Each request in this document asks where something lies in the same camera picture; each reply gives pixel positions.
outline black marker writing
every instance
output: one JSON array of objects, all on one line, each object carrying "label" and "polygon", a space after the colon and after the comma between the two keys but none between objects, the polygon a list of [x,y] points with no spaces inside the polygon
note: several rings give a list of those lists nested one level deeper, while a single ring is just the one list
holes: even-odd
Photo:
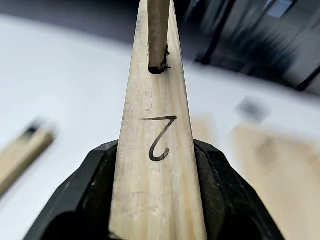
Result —
[{"label": "black marker writing", "polygon": [[168,128],[174,123],[174,121],[177,119],[177,116],[161,116],[161,117],[151,117],[151,118],[142,118],[141,120],[169,120],[168,124],[164,127],[164,129],[161,131],[159,136],[154,140],[152,143],[150,150],[149,150],[149,158],[151,161],[159,162],[163,159],[165,159],[169,155],[169,148],[166,147],[164,150],[164,153],[161,156],[154,156],[154,151],[156,148],[156,145],[158,144],[160,138],[165,134],[165,132],[168,130]]}]

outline white surface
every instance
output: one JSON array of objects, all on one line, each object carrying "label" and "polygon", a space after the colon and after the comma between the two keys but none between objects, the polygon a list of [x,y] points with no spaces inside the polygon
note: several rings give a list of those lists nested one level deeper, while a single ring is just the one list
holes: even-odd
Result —
[{"label": "white surface", "polygon": [[[119,138],[132,46],[7,16],[0,31],[0,148],[37,117],[57,129],[0,199],[0,240],[19,240],[87,153]],[[239,172],[229,133],[243,121],[235,107],[246,97],[270,110],[262,126],[320,139],[317,98],[188,62],[184,70],[191,117],[212,119],[215,146]]]}]

